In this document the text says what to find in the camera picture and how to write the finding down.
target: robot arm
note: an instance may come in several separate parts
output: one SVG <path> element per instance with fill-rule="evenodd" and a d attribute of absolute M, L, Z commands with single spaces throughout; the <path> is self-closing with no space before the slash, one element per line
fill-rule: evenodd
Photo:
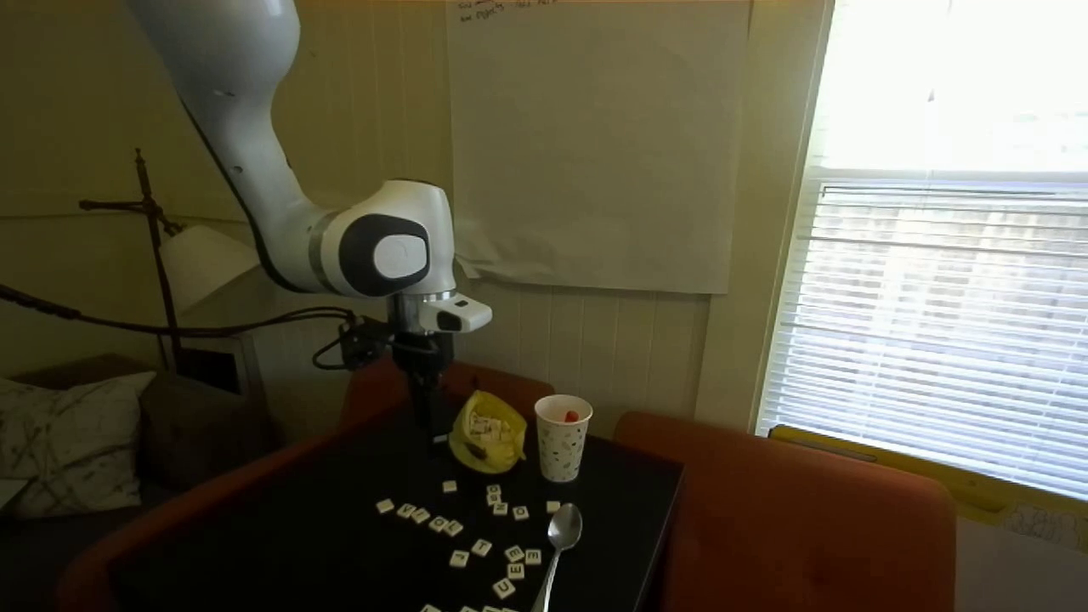
<path fill-rule="evenodd" d="M 242 201 L 260 263 L 299 293 L 390 294 L 397 332 L 469 332 L 489 305 L 460 294 L 453 222 L 439 186 L 390 180 L 373 197 L 316 206 L 273 127 L 295 60 L 293 0 L 129 0 L 169 82 Z"/>

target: table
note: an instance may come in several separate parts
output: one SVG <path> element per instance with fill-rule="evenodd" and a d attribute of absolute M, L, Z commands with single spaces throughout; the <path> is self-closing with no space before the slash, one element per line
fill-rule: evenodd
<path fill-rule="evenodd" d="M 505 518 L 494 518 L 489 486 L 502 489 Z M 572 499 L 586 510 L 586 541 L 560 562 L 554 608 L 637 612 L 650 604 L 677 486 L 672 462 L 594 436 L 572 486 L 544 484 L 533 462 L 476 476 L 444 445 L 428 445 L 409 411 L 394 411 L 119 562 L 112 586 L 123 608 L 149 612 L 531 608 L 549 556 L 544 505 Z M 430 518 L 397 518 L 404 502 L 460 520 L 461 533 L 430 529 Z M 453 552 L 469 552 L 480 537 L 494 552 L 450 566 Z M 510 543 L 539 546 L 544 565 L 528 565 L 515 592 L 498 598 L 494 586 L 505 573 Z"/>

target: brown chair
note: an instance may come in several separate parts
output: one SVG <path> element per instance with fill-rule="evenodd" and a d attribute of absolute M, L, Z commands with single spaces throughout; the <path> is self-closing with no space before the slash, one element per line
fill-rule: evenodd
<path fill-rule="evenodd" d="M 952 612 L 956 518 L 940 486 L 662 414 L 616 441 L 684 467 L 662 612 Z"/>
<path fill-rule="evenodd" d="M 505 397 L 515 411 L 531 411 L 531 405 L 549 391 L 544 379 L 502 373 L 494 367 L 453 362 L 444 369 L 443 391 L 444 405 L 460 407 L 476 387 L 486 387 Z M 212 513 L 213 505 L 229 502 L 230 497 L 260 486 L 266 480 L 280 476 L 283 470 L 301 462 L 306 454 L 320 453 L 329 438 L 365 428 L 377 414 L 409 407 L 409 384 L 404 373 L 390 361 L 377 361 L 370 367 L 352 369 L 339 411 L 339 428 L 334 436 L 306 438 L 286 445 L 259 462 L 247 462 L 235 473 L 225 473 L 144 518 L 112 529 L 107 537 L 84 546 L 59 586 L 59 612 L 107 612 L 112 588 L 107 566 L 127 555 L 172 533 L 178 527 Z"/>

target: window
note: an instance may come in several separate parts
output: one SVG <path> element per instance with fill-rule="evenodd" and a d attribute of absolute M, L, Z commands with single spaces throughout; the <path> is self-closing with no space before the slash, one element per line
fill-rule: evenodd
<path fill-rule="evenodd" d="M 839 0 L 757 428 L 1088 499 L 1088 3 Z"/>

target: cup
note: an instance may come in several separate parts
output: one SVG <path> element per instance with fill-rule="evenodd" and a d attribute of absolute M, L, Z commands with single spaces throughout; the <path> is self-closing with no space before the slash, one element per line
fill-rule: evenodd
<path fill-rule="evenodd" d="M 537 414 L 537 459 L 547 484 L 575 484 L 586 454 L 590 405 L 577 394 L 544 394 Z"/>

